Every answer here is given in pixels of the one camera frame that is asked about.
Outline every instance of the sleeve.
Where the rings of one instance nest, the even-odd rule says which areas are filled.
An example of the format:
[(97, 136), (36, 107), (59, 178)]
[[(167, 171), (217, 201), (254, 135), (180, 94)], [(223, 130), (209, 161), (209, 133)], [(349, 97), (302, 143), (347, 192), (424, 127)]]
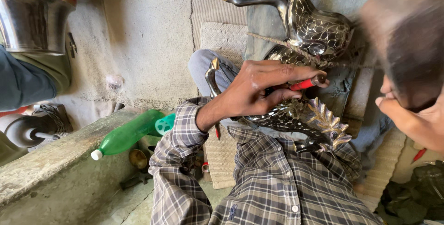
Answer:
[(208, 224), (210, 201), (190, 172), (193, 158), (208, 138), (196, 114), (209, 98), (187, 100), (176, 109), (174, 127), (159, 141), (150, 159), (154, 178), (151, 224)]

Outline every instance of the steel pot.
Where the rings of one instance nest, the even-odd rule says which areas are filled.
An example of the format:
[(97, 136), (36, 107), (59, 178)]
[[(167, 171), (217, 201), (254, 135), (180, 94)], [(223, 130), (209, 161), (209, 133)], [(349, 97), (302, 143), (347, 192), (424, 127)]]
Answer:
[(0, 0), (0, 32), (8, 52), (65, 54), (65, 28), (76, 0)]

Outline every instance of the concrete wall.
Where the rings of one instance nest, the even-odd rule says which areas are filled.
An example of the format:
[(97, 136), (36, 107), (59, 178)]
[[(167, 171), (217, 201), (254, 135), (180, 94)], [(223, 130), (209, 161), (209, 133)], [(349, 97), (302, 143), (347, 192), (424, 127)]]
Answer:
[(90, 157), (109, 131), (133, 119), (121, 110), (0, 168), (0, 225), (85, 224), (134, 174), (128, 151)]

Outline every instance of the shirt cuff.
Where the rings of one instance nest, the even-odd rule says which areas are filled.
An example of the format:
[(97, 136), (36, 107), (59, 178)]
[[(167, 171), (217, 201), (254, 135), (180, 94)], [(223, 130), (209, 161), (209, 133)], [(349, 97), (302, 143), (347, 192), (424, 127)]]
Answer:
[(202, 132), (196, 124), (197, 112), (211, 98), (196, 97), (184, 101), (176, 108), (176, 118), (172, 129), (174, 141), (181, 141), (181, 146), (187, 148), (202, 145), (208, 139), (208, 132)]

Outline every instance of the knee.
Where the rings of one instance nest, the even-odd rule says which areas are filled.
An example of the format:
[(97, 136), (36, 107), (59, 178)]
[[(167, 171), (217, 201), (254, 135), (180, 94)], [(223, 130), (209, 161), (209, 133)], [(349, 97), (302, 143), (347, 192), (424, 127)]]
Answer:
[(215, 55), (209, 49), (197, 50), (191, 55), (190, 61), (188, 61), (188, 70), (191, 73), (206, 71), (214, 57)]

